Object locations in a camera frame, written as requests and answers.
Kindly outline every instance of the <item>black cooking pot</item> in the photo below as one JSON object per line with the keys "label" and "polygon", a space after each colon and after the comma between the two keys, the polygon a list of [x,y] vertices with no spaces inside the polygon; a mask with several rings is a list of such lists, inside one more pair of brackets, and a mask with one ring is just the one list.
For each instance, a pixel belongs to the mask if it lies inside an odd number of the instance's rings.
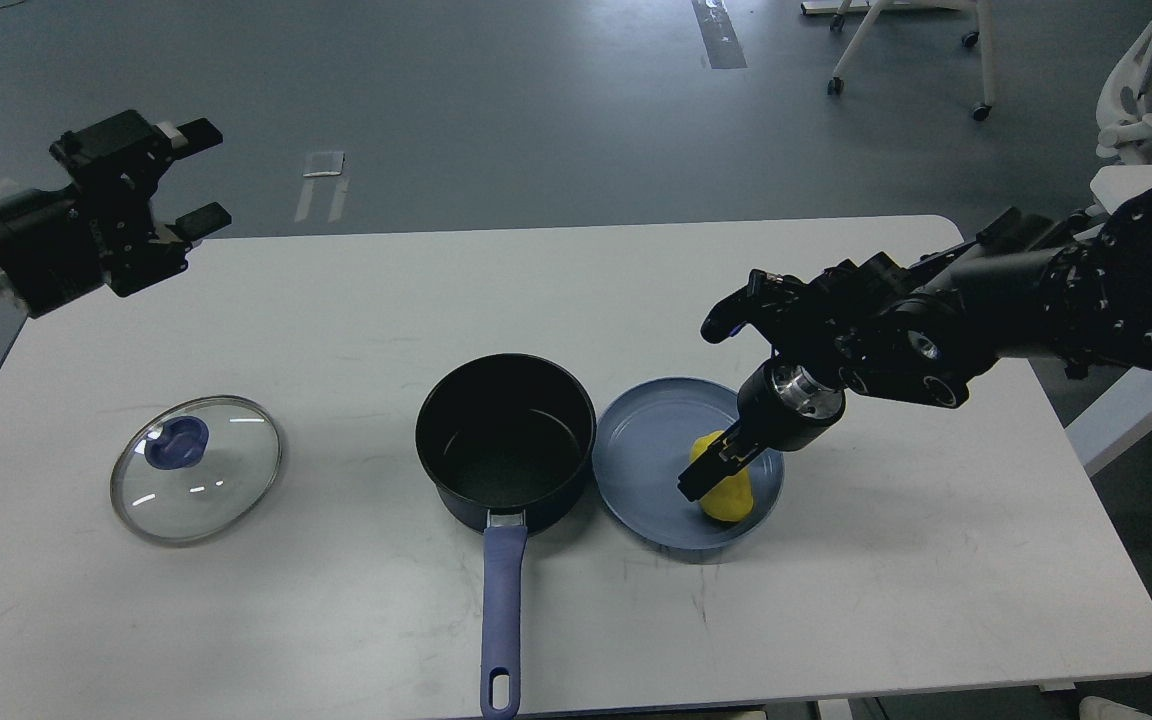
{"label": "black cooking pot", "polygon": [[416,454],[452,515],[483,533],[483,715],[518,712],[522,551],[593,478],[594,407],[567,370],[531,355],[490,355],[425,397]]}

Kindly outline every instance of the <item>gray floor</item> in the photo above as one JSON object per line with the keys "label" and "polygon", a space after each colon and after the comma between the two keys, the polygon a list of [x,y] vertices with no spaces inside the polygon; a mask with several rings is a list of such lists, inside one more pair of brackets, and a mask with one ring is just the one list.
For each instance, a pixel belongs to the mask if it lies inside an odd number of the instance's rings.
{"label": "gray floor", "polygon": [[[1096,97],[1152,15],[1149,0],[998,3],[1000,101],[975,123],[979,65],[957,45],[970,29],[958,13],[884,17],[846,96],[826,97],[857,18],[840,37],[790,0],[727,6],[748,69],[708,69],[687,0],[32,0],[0,12],[0,191],[62,184],[46,146],[136,108],[223,129],[221,147],[173,168],[156,209],[220,200],[233,236],[912,213],[975,232],[1007,205],[1087,204]],[[316,150],[348,154],[335,222],[334,181],[296,222]],[[294,245],[287,268],[314,272]],[[15,327],[0,316],[0,348]],[[1071,386],[1039,370],[1066,415],[1111,379]],[[1096,486],[1152,592],[1152,437]],[[854,706],[893,720],[1073,717],[1086,692],[1152,712],[1152,679]]]}

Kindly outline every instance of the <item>pot handle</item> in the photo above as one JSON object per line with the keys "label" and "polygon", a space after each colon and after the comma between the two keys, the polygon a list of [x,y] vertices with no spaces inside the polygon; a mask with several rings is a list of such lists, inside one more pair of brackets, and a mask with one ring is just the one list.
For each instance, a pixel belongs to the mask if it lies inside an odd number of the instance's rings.
{"label": "pot handle", "polygon": [[[511,521],[517,524],[506,524]],[[488,520],[488,528],[483,532],[483,666],[479,689],[479,708],[488,720],[511,720],[518,714],[522,700],[518,670],[522,666],[520,626],[522,551],[525,546],[526,525],[522,524],[521,515],[493,515]]]}

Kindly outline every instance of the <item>glass lid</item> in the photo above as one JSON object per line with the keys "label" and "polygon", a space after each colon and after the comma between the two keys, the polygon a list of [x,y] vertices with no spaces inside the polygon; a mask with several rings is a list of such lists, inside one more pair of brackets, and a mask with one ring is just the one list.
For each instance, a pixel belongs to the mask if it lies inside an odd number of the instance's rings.
{"label": "glass lid", "polygon": [[198,397],[132,437],[109,478],[109,500],[128,529],[149,541],[202,541],[265,497],[282,460],[282,438],[260,406]]}

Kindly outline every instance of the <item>yellow toy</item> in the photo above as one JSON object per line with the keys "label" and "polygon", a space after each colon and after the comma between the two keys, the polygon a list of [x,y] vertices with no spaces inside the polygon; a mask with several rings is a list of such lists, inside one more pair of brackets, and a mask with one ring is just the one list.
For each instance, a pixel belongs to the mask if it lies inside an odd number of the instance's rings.
{"label": "yellow toy", "polygon": [[[714,430],[708,435],[696,438],[696,442],[691,444],[691,457],[687,462],[695,462],[708,444],[714,442],[722,433],[722,430]],[[705,515],[723,523],[740,523],[748,518],[750,511],[755,510],[755,488],[750,486],[749,470],[741,468],[738,473],[728,475],[718,483],[700,498],[700,509]]]}

